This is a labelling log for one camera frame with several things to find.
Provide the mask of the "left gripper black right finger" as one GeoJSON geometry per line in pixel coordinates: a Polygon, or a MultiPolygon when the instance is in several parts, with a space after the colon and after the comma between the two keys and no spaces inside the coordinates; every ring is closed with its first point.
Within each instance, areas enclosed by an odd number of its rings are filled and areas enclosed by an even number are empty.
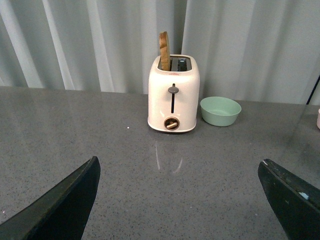
{"type": "Polygon", "coordinates": [[[258,166],[266,198],[289,240],[320,238],[320,190],[270,159],[258,166]]]}

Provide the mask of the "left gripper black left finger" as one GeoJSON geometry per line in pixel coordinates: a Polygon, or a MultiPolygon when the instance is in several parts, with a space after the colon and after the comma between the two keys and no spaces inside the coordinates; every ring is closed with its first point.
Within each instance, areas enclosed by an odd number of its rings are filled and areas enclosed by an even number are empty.
{"type": "Polygon", "coordinates": [[[0,225],[2,240],[80,240],[96,199],[96,156],[0,225]]]}

